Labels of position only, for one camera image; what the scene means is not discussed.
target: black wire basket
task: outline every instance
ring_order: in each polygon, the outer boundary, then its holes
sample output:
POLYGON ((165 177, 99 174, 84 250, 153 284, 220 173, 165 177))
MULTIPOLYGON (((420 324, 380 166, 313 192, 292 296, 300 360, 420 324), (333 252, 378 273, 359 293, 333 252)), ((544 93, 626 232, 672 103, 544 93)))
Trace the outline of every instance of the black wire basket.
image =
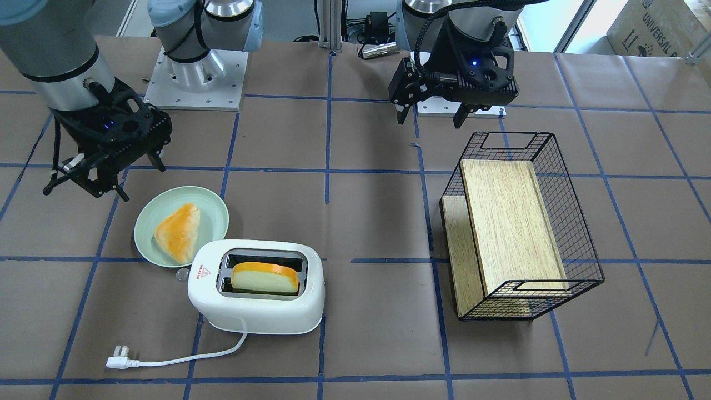
POLYGON ((443 196, 465 196, 463 159, 517 160, 533 163, 565 280, 507 280, 484 293, 460 320, 533 320, 604 282, 595 247, 585 223, 560 148, 551 133, 475 132, 461 155, 443 196), (533 289, 536 283, 561 282, 566 290, 533 289))

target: red warning triangle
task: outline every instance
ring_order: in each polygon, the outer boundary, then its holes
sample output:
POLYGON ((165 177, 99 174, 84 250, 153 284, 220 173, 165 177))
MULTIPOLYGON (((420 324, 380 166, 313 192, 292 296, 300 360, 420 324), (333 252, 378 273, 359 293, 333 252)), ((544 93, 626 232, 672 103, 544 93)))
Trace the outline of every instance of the red warning triangle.
POLYGON ((210 275, 210 271, 208 271, 207 268, 200 265, 200 269, 198 269, 198 277, 196 279, 200 279, 203 276, 207 276, 207 275, 210 275))

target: white power cord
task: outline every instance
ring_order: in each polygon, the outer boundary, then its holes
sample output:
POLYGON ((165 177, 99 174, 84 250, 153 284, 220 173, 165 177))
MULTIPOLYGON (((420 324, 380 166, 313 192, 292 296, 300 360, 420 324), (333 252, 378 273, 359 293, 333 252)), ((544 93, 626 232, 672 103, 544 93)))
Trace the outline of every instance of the white power cord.
POLYGON ((107 368, 115 368, 115 369, 126 369, 128 367, 162 367, 164 365, 171 365, 171 364, 178 364, 181 362, 187 362, 187 361, 193 361, 194 359, 203 359, 203 358, 213 358, 213 357, 221 357, 225 356, 230 353, 234 353, 237 351, 242 346, 242 343, 245 342, 245 339, 247 339, 247 333, 243 333, 242 337, 240 338, 240 341, 237 342, 237 344, 227 350, 223 350, 222 352, 215 352, 215 353, 205 353, 205 354, 196 354, 194 356, 188 356, 188 357, 183 357, 183 358, 178 358, 178 359, 172 359, 169 361, 157 361, 157 362, 143 362, 139 361, 137 359, 129 359, 129 348, 127 346, 116 346, 114 349, 114 355, 112 357, 109 357, 106 361, 106 367, 107 368))

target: plate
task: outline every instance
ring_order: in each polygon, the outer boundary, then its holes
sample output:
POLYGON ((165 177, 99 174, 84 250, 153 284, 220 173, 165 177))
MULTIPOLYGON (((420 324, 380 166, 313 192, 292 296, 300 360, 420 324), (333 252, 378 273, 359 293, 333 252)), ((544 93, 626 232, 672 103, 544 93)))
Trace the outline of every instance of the plate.
POLYGON ((176 187, 149 201, 136 220, 134 242, 138 252, 149 262, 167 268, 179 268, 191 264, 180 264, 175 261, 158 246, 158 242, 153 237, 158 224, 185 203, 193 203, 200 209, 196 251, 211 241, 225 238, 230 222, 225 202, 217 194, 203 187, 176 187))

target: white mounting plate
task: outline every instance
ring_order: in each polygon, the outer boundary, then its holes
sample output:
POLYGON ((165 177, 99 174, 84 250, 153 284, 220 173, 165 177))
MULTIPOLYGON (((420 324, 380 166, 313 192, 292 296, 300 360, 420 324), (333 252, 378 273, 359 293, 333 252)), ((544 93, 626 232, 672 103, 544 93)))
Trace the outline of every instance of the white mounting plate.
POLYGON ((239 111, 247 70, 247 53, 213 51, 225 62, 225 77, 221 79, 222 82, 205 92, 188 92, 173 82, 168 73, 168 56, 163 55, 161 48, 144 101, 165 110, 239 111))
MULTIPOLYGON (((432 97, 417 103, 417 115, 422 117, 452 117, 459 108, 459 103, 447 101, 441 97, 432 97)), ((506 116, 506 107, 492 105, 489 111, 477 110, 467 118, 499 118, 506 116)))

